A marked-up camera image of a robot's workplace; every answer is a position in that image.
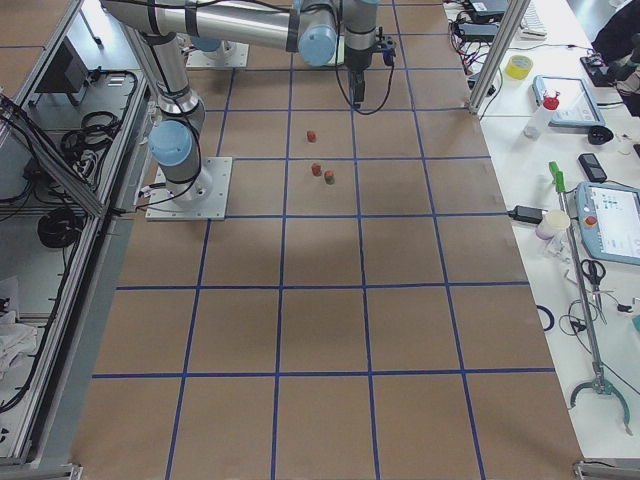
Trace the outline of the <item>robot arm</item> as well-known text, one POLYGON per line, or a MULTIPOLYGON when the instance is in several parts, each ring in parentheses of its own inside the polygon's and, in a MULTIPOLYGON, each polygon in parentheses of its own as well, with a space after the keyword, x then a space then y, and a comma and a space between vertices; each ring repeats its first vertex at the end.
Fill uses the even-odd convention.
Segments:
POLYGON ((231 55, 236 48, 234 42, 227 40, 203 37, 191 37, 190 40, 193 47, 205 55, 228 56, 231 55))
POLYGON ((310 66, 344 55, 349 96, 361 103, 365 72, 378 40, 376 1, 295 1, 289 7, 266 1, 105 1, 103 7, 130 31, 136 58, 156 88, 161 120, 149 148, 165 176, 168 199, 190 206, 213 185, 202 160, 200 134, 205 106, 192 88, 178 37, 198 48, 223 43, 256 44, 297 53, 310 66))

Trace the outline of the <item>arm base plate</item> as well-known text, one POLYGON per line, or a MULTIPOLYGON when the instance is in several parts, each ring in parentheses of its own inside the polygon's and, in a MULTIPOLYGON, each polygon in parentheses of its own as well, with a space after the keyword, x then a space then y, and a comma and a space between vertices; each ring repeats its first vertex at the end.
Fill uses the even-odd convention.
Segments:
POLYGON ((174 199, 187 184, 179 189, 167 184, 151 192, 152 205, 146 209, 148 221, 200 221, 224 220, 227 208, 233 159, 231 157, 205 157, 195 184, 187 193, 174 199))
POLYGON ((202 50, 193 45, 187 55, 186 67, 190 70, 229 70, 245 68, 249 45, 223 41, 216 50, 202 50))

